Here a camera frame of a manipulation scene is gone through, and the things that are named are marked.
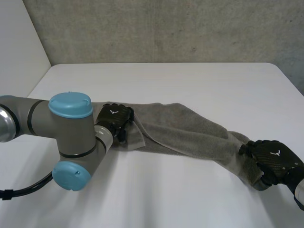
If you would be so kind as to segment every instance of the white table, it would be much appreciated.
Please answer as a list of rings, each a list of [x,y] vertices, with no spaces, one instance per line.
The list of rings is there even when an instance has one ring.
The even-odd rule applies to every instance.
[[[29,97],[78,91],[92,101],[179,102],[252,140],[280,140],[304,160],[304,97],[267,63],[72,64],[52,67]],[[40,180],[59,159],[54,140],[0,145],[0,189]],[[54,181],[0,201],[3,228],[303,227],[286,186],[258,192],[212,161],[145,152],[107,154],[80,192]]]

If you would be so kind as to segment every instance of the white logo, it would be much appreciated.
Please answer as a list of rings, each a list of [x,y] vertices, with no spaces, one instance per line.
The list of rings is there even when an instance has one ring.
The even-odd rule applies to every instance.
[[[279,152],[278,153],[271,153],[271,154],[273,154],[273,155],[277,155],[277,156],[280,156],[280,150],[279,150]]]
[[[112,114],[115,114],[115,113],[118,113],[119,111],[113,112],[113,111],[110,109],[110,112],[111,112]]]

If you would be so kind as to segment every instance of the crumpled towel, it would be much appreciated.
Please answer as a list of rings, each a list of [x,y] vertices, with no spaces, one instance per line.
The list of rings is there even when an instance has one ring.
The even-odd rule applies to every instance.
[[[213,160],[257,190],[269,187],[260,180],[263,172],[256,163],[238,154],[240,146],[249,141],[246,136],[227,131],[178,103],[93,103],[94,121],[104,104],[113,103],[131,107],[135,112],[134,123],[126,129],[127,144],[114,142],[113,148]]]

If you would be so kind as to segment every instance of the black ring band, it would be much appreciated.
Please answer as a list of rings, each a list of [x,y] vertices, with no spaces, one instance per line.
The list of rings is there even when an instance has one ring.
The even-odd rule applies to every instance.
[[[106,146],[105,146],[105,143],[104,141],[102,141],[100,138],[98,137],[95,137],[97,141],[99,141],[103,146],[104,146],[104,152],[106,153]]]
[[[59,151],[59,154],[62,157],[65,157],[65,158],[82,158],[82,157],[87,156],[90,153],[92,153],[95,149],[96,149],[96,144],[93,146],[92,149],[90,149],[89,151],[84,152],[84,153],[80,153],[80,154],[65,154],[65,153],[62,153],[62,152]]]
[[[13,118],[13,120],[15,122],[15,126],[16,126],[16,134],[15,134],[14,139],[16,139],[20,133],[20,124],[19,124],[18,118],[7,106],[0,104],[0,107],[5,109],[5,111],[7,111],[10,114],[10,116]]]
[[[36,133],[34,132],[33,126],[32,126],[33,113],[34,113],[35,108],[38,106],[38,104],[40,104],[43,101],[44,100],[39,100],[39,101],[35,102],[28,112],[28,129],[29,129],[29,132],[32,133],[32,135],[36,135]]]

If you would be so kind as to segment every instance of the white wall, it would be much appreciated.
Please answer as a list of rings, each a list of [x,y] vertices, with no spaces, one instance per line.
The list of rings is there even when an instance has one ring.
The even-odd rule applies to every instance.
[[[0,0],[0,95],[28,96],[50,67],[22,0]]]

